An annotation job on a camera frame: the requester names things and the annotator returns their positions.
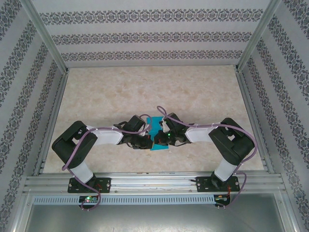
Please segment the enclosure wall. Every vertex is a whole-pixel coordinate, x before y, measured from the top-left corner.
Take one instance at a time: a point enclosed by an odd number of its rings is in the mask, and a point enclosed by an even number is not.
[[[269,0],[33,1],[68,67],[237,64]]]
[[[309,230],[308,1],[280,3],[242,74],[273,167]]]
[[[17,0],[0,1],[0,231],[33,170],[62,73]]]

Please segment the black bracket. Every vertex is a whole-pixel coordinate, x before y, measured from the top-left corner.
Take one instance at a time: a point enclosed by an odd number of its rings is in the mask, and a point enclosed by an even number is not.
[[[214,195],[214,201],[216,202],[216,207],[224,207],[231,203],[231,196],[226,195]]]
[[[197,192],[238,192],[240,190],[237,176],[231,176],[220,189],[212,184],[210,176],[198,176],[195,182]]]
[[[93,185],[93,188],[99,191],[100,193],[109,193],[111,189],[111,180],[110,178],[96,178],[96,181]],[[86,188],[80,184],[75,178],[71,178],[68,186],[68,193],[95,193],[94,191]]]

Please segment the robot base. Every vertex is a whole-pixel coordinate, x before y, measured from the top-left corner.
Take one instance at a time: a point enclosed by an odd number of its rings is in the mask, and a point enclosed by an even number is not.
[[[198,176],[194,182],[197,183],[198,192],[238,192],[240,190],[237,176],[231,176],[220,189],[212,184],[210,176]]]
[[[96,178],[93,188],[100,193],[109,193],[111,189],[111,179]],[[75,178],[71,178],[69,181],[68,193],[94,193],[94,191],[80,184]]]

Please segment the marble floor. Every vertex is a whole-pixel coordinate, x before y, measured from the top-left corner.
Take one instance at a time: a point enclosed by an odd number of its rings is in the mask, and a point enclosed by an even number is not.
[[[231,117],[252,133],[233,66],[74,68],[70,70],[52,142],[74,121],[111,126],[133,115],[161,116],[156,106],[187,123],[208,124]],[[85,161],[93,172],[213,171],[222,156],[213,143],[166,150],[133,150],[126,145],[93,147]],[[62,172],[50,148],[44,173]],[[260,155],[242,170],[263,170]]]

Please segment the purple cable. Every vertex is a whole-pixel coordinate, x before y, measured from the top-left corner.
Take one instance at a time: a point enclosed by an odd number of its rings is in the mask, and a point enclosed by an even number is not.
[[[238,191],[237,195],[235,196],[235,198],[233,199],[233,201],[230,202],[230,204],[228,204],[228,205],[226,206],[226,208],[230,207],[230,206],[237,200],[237,198],[239,197],[241,191],[243,190],[243,187],[245,187],[245,184],[246,184],[246,182],[247,182],[247,174],[245,174],[244,172],[238,172],[237,174],[243,174],[243,175],[245,176],[245,179],[243,180],[243,183],[242,183],[242,185],[241,185],[241,187],[240,187],[240,190]]]
[[[84,138],[85,138],[90,132],[96,131],[96,130],[118,131],[118,132],[124,132],[124,133],[128,133],[128,134],[140,134],[140,133],[149,131],[149,130],[151,129],[151,125],[152,125],[153,119],[152,119],[152,118],[150,117],[150,115],[148,115],[148,114],[143,114],[143,115],[141,115],[140,117],[142,117],[142,116],[147,116],[147,117],[149,117],[149,118],[150,118],[150,124],[149,124],[149,126],[148,126],[147,128],[145,128],[145,129],[143,129],[143,130],[141,130],[141,131],[131,132],[131,131],[121,130],[121,129],[118,129],[118,128],[111,128],[111,127],[98,127],[98,128],[92,128],[92,129],[88,130],[85,134],[83,134],[83,136],[82,136],[82,137],[80,138],[80,140],[78,141],[78,143],[77,143],[77,145],[75,146],[75,148],[74,148],[74,150],[73,150],[73,152],[72,152],[70,158],[68,159],[67,163],[66,163],[65,165],[63,165],[63,167],[62,167],[62,170],[63,170],[63,171],[67,169],[67,170],[69,171],[69,173],[71,173],[72,176],[73,176],[80,184],[82,184],[82,185],[85,186],[86,188],[88,188],[88,189],[90,189],[90,190],[92,190],[92,191],[94,191],[94,192],[96,192],[96,193],[98,194],[98,202],[97,202],[97,204],[95,204],[92,208],[87,209],[87,211],[91,211],[91,210],[95,209],[95,208],[100,204],[100,202],[101,202],[101,194],[100,194],[100,192],[97,191],[96,189],[94,189],[94,188],[92,188],[92,187],[86,185],[86,184],[85,184],[83,181],[81,181],[77,176],[75,176],[74,173],[68,168],[68,166],[69,166],[69,164],[71,163],[72,159],[74,158],[74,156],[75,156],[75,154],[76,154],[78,148],[80,147],[82,141],[84,140]],[[84,210],[84,208],[83,208],[84,203],[85,203],[85,201],[83,201],[83,202],[82,202],[82,205],[81,205],[82,210]]]
[[[72,159],[74,158],[76,152],[77,152],[77,149],[79,148],[79,146],[81,145],[82,141],[84,140],[84,138],[92,131],[96,131],[96,130],[99,130],[99,131],[102,131],[102,130],[106,130],[106,131],[118,131],[118,132],[124,132],[124,133],[127,133],[127,134],[140,134],[140,133],[143,133],[143,132],[146,132],[146,131],[149,131],[151,129],[151,125],[152,125],[152,122],[153,122],[153,119],[148,115],[148,114],[143,114],[141,116],[147,116],[150,118],[150,124],[147,128],[141,130],[141,131],[136,131],[136,132],[131,132],[131,131],[126,131],[126,130],[121,130],[121,129],[118,129],[118,128],[111,128],[111,127],[98,127],[98,128],[92,128],[90,130],[88,130],[85,134],[83,134],[83,136],[80,138],[80,140],[78,141],[76,147],[74,148],[70,158],[68,159],[67,163],[65,165],[63,165],[62,167],[62,170],[66,170],[69,166],[69,164],[71,163]]]
[[[75,176],[74,173],[73,173],[69,168],[68,168],[68,171],[72,174],[72,176],[73,176],[81,185],[85,186],[86,188],[88,188],[88,189],[90,189],[90,190],[92,190],[92,191],[94,191],[94,192],[96,192],[96,193],[98,194],[98,202],[97,202],[93,207],[91,207],[90,209],[87,209],[87,211],[91,211],[91,210],[94,210],[95,208],[97,208],[97,206],[98,206],[98,205],[100,204],[100,202],[101,202],[101,194],[100,194],[100,192],[97,191],[96,189],[94,189],[94,188],[92,188],[92,187],[86,185],[86,184],[85,184],[83,181],[81,181],[77,176]],[[82,205],[81,205],[82,210],[84,210],[84,203],[85,203],[85,201],[83,201],[83,202],[82,202]]]
[[[257,152],[257,142],[256,142],[255,138],[254,138],[250,133],[248,133],[247,131],[245,131],[245,130],[239,128],[239,127],[234,127],[234,126],[226,125],[226,124],[190,125],[190,124],[181,122],[181,121],[179,121],[179,120],[176,120],[176,119],[174,119],[174,118],[168,116],[166,110],[165,110],[162,106],[158,105],[156,108],[157,108],[157,110],[158,110],[161,114],[163,114],[165,117],[167,117],[167,118],[169,118],[170,120],[173,120],[173,121],[175,121],[175,122],[177,122],[177,123],[179,123],[179,124],[182,124],[182,125],[184,125],[184,126],[186,126],[186,127],[195,127],[195,128],[227,127],[227,128],[231,128],[231,129],[234,129],[234,130],[238,130],[238,131],[240,131],[240,132],[246,134],[246,135],[252,140],[252,142],[254,143],[254,151],[253,151],[253,153],[252,153],[248,158],[246,158],[246,159],[244,159],[242,162],[240,162],[240,164],[239,164],[239,165],[236,167],[236,169],[234,170],[234,174],[236,174],[236,171],[240,168],[240,166],[241,166],[244,162],[250,160],[250,159],[256,154],[256,152]],[[245,179],[244,179],[244,182],[243,182],[243,184],[242,184],[242,186],[241,186],[239,192],[237,193],[236,197],[234,198],[234,200],[233,200],[229,205],[231,205],[231,204],[239,197],[239,195],[240,195],[240,193],[241,193],[241,191],[242,191],[242,189],[243,189],[243,187],[245,186],[246,181],[247,181],[247,175],[246,175],[244,172],[238,172],[237,174],[243,174],[243,175],[245,175]]]

